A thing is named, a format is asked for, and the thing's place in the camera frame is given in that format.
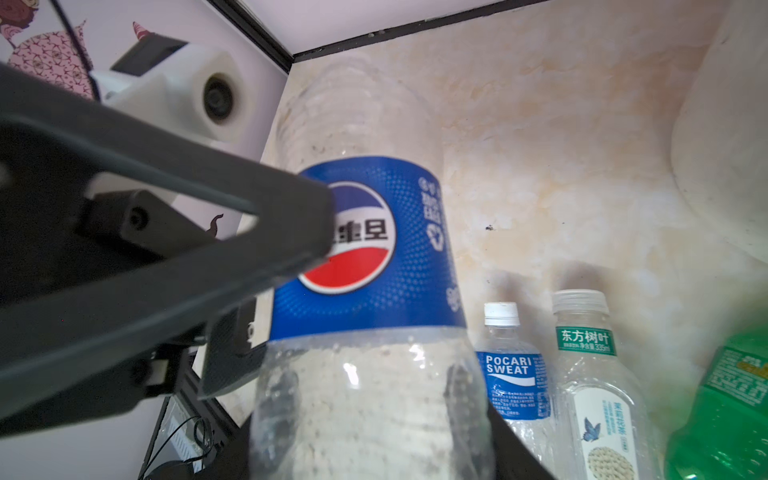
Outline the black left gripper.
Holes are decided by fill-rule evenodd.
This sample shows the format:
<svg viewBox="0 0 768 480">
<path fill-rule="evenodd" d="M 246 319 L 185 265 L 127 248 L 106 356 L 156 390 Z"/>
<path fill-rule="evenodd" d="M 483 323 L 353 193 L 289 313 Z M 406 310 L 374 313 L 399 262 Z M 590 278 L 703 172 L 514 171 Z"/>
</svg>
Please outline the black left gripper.
<svg viewBox="0 0 768 480">
<path fill-rule="evenodd" d="M 322 184 L 201 146 L 17 70 L 1 71 L 4 437 L 254 380 L 251 298 L 319 264 Z"/>
</svg>

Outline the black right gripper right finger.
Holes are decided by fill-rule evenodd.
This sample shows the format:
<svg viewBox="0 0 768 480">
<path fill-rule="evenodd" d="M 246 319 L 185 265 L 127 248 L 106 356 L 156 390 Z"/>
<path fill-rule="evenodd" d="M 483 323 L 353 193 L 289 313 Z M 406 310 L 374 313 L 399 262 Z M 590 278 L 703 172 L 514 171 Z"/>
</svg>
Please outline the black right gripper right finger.
<svg viewBox="0 0 768 480">
<path fill-rule="evenodd" d="M 487 415 L 496 463 L 496 480 L 554 480 L 533 456 L 494 407 Z"/>
</svg>

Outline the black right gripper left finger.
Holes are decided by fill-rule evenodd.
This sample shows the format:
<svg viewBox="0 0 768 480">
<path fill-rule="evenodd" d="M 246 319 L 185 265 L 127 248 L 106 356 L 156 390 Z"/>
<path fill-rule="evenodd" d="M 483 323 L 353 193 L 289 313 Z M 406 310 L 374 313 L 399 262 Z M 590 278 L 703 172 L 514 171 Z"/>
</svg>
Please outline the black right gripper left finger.
<svg viewBox="0 0 768 480">
<path fill-rule="evenodd" d="M 198 474 L 198 480 L 248 480 L 250 478 L 250 421 L 248 417 L 238 433 Z"/>
</svg>

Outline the Pocari Sweat bottle blue label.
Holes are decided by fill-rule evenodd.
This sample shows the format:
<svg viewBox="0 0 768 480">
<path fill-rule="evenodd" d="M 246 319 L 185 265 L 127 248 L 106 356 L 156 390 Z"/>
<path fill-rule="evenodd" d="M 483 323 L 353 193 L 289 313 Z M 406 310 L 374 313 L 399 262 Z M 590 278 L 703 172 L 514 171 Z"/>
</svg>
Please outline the Pocari Sweat bottle blue label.
<svg viewBox="0 0 768 480">
<path fill-rule="evenodd" d="M 484 305 L 485 330 L 475 343 L 487 396 L 499 415 L 546 467 L 554 465 L 552 409 L 545 360 L 520 337 L 514 302 Z"/>
</svg>

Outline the clear bottle green label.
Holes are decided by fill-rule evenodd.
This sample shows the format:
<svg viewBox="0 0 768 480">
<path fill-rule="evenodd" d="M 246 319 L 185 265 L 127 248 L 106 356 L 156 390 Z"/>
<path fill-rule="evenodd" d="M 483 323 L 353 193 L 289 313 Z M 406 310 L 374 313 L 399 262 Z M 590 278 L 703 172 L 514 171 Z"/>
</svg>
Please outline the clear bottle green label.
<svg viewBox="0 0 768 480">
<path fill-rule="evenodd" d="M 553 294 L 557 352 L 555 475 L 559 479 L 660 479 L 639 383 L 618 358 L 605 295 Z"/>
</svg>

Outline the blue cap blue label bottle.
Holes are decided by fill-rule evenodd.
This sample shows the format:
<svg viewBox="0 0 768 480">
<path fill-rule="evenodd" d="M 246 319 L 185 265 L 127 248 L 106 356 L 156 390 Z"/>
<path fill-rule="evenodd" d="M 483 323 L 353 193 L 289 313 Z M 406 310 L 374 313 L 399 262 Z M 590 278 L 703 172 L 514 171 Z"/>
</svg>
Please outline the blue cap blue label bottle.
<svg viewBox="0 0 768 480">
<path fill-rule="evenodd" d="M 277 142 L 281 169 L 331 191 L 335 230 L 324 262 L 274 292 L 251 477 L 493 478 L 428 106 L 345 60 L 288 103 Z"/>
</svg>

